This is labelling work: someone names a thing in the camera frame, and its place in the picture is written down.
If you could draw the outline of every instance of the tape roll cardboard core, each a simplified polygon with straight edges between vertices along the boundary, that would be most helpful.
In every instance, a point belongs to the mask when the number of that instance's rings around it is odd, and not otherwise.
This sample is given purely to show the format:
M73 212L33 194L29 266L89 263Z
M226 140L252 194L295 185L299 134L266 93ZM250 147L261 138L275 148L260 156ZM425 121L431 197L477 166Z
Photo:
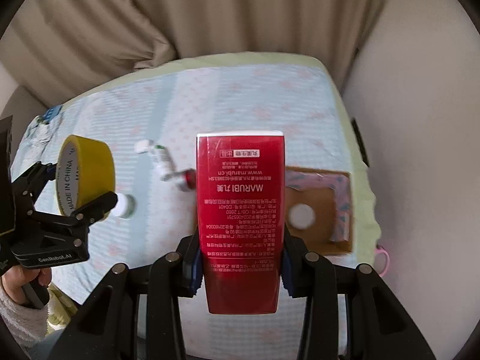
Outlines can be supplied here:
M70 135L57 162L58 207L63 215L109 191L115 191L115 168L109 147L99 140Z

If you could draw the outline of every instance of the white wall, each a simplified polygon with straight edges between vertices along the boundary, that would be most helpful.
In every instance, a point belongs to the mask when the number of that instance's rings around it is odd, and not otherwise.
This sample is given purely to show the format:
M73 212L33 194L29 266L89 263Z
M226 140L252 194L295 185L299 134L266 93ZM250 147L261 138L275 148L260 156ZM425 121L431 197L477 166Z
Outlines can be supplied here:
M9 72L6 71L3 64L0 63L0 114L17 86L18 84L16 81L12 78Z
M344 100L370 158L386 281L451 360L480 318L480 36L457 0L387 0Z

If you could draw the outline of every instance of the human hand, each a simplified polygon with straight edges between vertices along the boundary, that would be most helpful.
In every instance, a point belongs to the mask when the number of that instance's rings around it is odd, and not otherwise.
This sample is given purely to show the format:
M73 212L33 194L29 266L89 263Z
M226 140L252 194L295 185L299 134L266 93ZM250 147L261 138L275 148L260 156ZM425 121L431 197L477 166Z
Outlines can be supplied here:
M52 281L51 268L26 269L21 265L10 268L1 277L3 289L15 303L23 306L28 303L28 299L23 292L22 286L30 283L38 277L38 283L41 286L48 286Z

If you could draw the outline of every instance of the person's arm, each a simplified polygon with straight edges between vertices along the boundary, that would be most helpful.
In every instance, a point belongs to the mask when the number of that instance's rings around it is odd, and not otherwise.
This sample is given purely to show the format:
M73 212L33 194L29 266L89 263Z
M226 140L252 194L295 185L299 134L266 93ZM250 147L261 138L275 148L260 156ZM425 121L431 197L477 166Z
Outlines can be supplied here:
M22 290L37 276L40 285L46 287L52 279L51 269L28 270L17 265L0 280L0 315L18 344L25 348L32 347L47 333L47 306L42 310L29 308Z

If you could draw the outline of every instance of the green fabric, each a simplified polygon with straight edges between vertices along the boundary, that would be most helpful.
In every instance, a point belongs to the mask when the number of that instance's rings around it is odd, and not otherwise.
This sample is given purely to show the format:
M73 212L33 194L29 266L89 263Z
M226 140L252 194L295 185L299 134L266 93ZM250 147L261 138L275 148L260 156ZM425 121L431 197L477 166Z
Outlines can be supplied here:
M354 252L357 255L358 263L373 264L375 258L374 250L377 240L380 238L381 231L380 226L375 221L375 195L371 191L368 182L368 168L362 161L357 140L350 124L349 116L347 115L347 111L343 105L337 87L333 83L333 80L328 74L325 66L318 59L305 55L284 54L281 52L239 52L236 54L229 53L206 55L196 58L184 58L168 62L160 67L139 70L109 81L81 94L78 97L73 98L69 102L66 102L63 107L68 107L78 98L99 91L111 89L126 83L131 83L135 80L160 76L162 74L175 73L187 69L249 64L291 64L317 67L324 70L330 78L332 91L334 92L335 100L337 102L340 123L345 133L345 138L350 149L352 161L351 188L354 216Z

